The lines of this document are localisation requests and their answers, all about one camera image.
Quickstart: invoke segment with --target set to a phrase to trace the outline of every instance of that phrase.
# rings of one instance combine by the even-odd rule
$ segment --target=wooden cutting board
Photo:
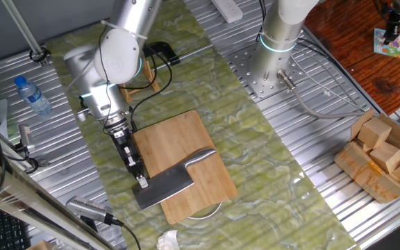
[[[199,149],[215,149],[195,110],[140,129],[133,137],[150,177]],[[187,172],[194,185],[160,203],[169,224],[180,222],[238,193],[218,153],[189,166]]]

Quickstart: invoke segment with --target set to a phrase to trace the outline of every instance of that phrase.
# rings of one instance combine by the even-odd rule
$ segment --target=gray cable
[[[67,91],[70,90],[70,87],[73,86],[73,84],[76,82],[76,80],[78,80],[80,77],[82,77],[83,75],[85,75],[85,70],[88,68],[89,64],[93,61],[94,59],[91,59],[86,66],[84,66],[84,68],[81,70],[81,72],[78,74],[78,76],[76,76],[74,78],[74,80],[66,87],[64,93],[66,93]]]
[[[350,113],[346,113],[346,114],[337,114],[337,115],[327,115],[327,114],[322,114],[319,112],[315,112],[314,110],[312,110],[310,107],[308,107],[305,102],[303,101],[303,99],[300,97],[299,93],[297,92],[297,89],[294,88],[291,90],[292,93],[296,96],[297,101],[299,101],[299,103],[302,105],[303,108],[305,108],[306,112],[310,113],[310,115],[312,116],[316,116],[318,118],[322,118],[322,119],[337,119],[337,118],[343,118],[343,117],[353,117],[353,116],[361,116],[364,115],[364,112],[350,112]]]
[[[197,220],[200,220],[200,219],[207,219],[207,218],[209,218],[209,217],[215,215],[215,213],[216,213],[216,212],[220,209],[220,207],[222,206],[222,203],[223,203],[223,201],[220,202],[220,204],[218,205],[218,207],[217,207],[212,213],[210,213],[209,215],[205,215],[205,216],[203,216],[203,217],[188,217],[188,219],[197,219]]]

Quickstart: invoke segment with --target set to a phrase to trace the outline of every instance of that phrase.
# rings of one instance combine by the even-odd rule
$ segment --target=white robotic arm
[[[142,48],[161,1],[116,0],[100,48],[78,47],[64,57],[81,93],[83,109],[77,117],[88,114],[104,124],[127,170],[142,188],[148,185],[144,163],[128,129],[128,104],[116,84],[130,82],[141,70]]]

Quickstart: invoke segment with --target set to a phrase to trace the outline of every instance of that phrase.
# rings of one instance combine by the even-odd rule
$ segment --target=plastic bottle
[[[32,81],[27,81],[24,76],[15,78],[15,85],[18,87],[18,94],[30,105],[33,112],[39,115],[47,115],[51,112],[49,100],[41,94],[41,90]]]

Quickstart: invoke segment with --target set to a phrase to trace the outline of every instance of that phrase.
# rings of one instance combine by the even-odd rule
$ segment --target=metal rod
[[[29,47],[32,49],[33,54],[37,56],[42,55],[43,52],[40,45],[37,43],[35,37],[33,37],[31,30],[28,28],[26,22],[22,18],[21,13],[19,13],[17,6],[12,0],[2,0],[2,2],[12,16],[13,21],[15,21],[16,25],[18,26],[19,31],[21,31],[22,35],[24,36],[24,39],[26,39]]]
[[[188,57],[190,57],[190,56],[193,56],[193,55],[195,55],[196,53],[202,52],[202,51],[204,51],[204,50],[206,50],[206,49],[212,48],[213,46],[214,46],[214,44],[210,43],[210,44],[208,44],[208,45],[205,45],[205,46],[203,46],[203,47],[200,47],[200,48],[198,48],[198,49],[195,49],[195,50],[193,50],[193,51],[191,51],[191,52],[188,52],[188,53],[186,53],[186,54],[180,56],[179,59],[180,59],[180,61],[185,60],[186,58],[188,58]],[[166,64],[165,64],[165,63],[163,63],[162,65],[158,66],[157,69],[162,69],[163,67],[166,67]]]

